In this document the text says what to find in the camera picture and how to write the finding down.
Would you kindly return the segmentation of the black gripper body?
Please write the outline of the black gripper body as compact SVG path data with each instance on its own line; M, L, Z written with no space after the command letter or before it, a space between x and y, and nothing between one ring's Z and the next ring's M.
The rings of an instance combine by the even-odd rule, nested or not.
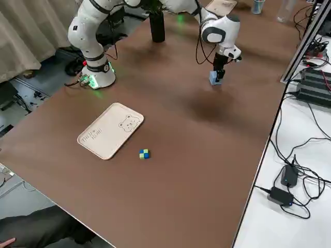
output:
M223 70L224 66L228 63L228 57L215 53L213 60L213 69L214 70Z

